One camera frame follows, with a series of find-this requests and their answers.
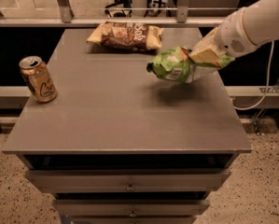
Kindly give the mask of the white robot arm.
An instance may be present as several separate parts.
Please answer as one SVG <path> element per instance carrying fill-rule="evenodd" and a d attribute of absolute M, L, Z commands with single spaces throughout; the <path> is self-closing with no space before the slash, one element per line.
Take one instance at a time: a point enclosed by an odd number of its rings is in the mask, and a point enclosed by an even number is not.
<path fill-rule="evenodd" d="M 221 67 L 225 56 L 239 58 L 274 40 L 279 40 L 279 0 L 259 0 L 231 13 L 188 56 Z"/>

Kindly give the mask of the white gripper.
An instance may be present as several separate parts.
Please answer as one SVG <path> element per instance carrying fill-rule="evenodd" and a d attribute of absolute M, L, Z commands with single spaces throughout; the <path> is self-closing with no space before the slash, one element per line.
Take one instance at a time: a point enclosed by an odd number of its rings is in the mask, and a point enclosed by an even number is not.
<path fill-rule="evenodd" d="M 245 7 L 231 13 L 219 26 L 214 28 L 194 45 L 189 58 L 195 63 L 210 63 L 221 66 L 224 50 L 227 55 L 235 58 L 245 56 L 258 49 L 248 37 L 244 28 Z"/>

